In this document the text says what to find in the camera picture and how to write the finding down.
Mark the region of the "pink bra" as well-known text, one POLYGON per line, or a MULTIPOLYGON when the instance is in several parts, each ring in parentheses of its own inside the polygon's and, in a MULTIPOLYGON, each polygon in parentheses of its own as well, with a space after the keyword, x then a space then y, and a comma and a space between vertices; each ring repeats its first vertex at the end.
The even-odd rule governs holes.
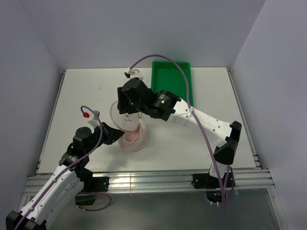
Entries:
POLYGON ((127 144, 132 144, 134 143, 135 141, 137 141, 137 139, 139 138, 139 133, 140 133, 140 129, 137 128, 136 130, 134 131, 129 131, 129 132, 126 132, 123 136, 122 136, 122 139, 125 143, 127 144))

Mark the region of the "white mesh laundry bag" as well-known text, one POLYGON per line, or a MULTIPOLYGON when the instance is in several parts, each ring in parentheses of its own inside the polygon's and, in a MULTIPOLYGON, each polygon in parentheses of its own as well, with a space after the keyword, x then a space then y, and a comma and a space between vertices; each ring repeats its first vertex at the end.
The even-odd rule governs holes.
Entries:
POLYGON ((126 152, 136 152, 141 150, 147 142, 146 123, 142 113, 120 114, 117 109, 117 105, 118 101, 113 102, 109 111, 110 118, 114 125, 125 133, 134 131, 137 128, 140 129, 139 138, 132 144, 125 143, 121 137, 118 140, 120 148, 126 152))

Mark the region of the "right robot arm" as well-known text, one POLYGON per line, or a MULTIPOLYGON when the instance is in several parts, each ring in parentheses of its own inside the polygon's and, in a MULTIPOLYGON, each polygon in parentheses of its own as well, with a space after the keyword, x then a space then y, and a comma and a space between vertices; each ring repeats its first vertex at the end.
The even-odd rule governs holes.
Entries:
POLYGON ((208 135, 212 135, 215 149, 209 151, 213 157, 209 172, 194 179, 193 183, 195 188, 224 188, 228 180, 226 173, 234 162, 240 140, 240 122, 228 123, 207 115, 169 91, 154 93, 139 78, 132 78, 118 88, 118 110, 120 114, 141 112, 154 119, 181 125, 203 134, 206 142, 208 135))

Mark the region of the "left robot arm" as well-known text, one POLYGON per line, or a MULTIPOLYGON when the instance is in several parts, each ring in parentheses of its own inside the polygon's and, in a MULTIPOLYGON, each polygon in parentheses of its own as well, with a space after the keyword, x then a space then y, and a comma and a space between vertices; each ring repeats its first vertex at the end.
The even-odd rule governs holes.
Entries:
POLYGON ((111 145, 124 135, 106 123, 94 130, 81 127, 63 154, 59 165, 40 191, 20 211, 11 211, 5 221, 8 230, 48 230, 57 215, 78 193, 94 193, 93 172, 86 169, 89 153, 111 145))

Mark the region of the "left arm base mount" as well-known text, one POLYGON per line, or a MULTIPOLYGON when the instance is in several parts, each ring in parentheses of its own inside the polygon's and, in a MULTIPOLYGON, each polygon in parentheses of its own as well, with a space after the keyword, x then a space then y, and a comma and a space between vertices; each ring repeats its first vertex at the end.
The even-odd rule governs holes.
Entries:
POLYGON ((89 183, 85 185, 85 188, 82 189, 75 196, 76 207, 82 211, 87 212, 98 212, 108 208, 112 204, 112 196, 109 195, 109 177, 93 177, 89 183), (107 199, 106 203, 102 207, 92 207, 96 201, 99 201, 101 197, 107 199))

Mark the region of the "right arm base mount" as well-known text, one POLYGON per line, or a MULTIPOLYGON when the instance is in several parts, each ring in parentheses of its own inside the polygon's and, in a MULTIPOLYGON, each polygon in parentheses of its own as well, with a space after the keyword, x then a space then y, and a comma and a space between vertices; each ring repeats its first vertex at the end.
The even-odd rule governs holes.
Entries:
MULTIPOLYGON (((212 177, 209 173, 195 173, 192 175, 193 180, 191 182, 192 186, 195 189, 218 189, 220 188, 220 184, 217 178, 212 177)), ((223 185, 226 184, 226 188, 231 188, 235 186, 235 180, 233 178, 233 173, 229 173, 228 177, 226 177, 226 173, 222 178, 223 185)))

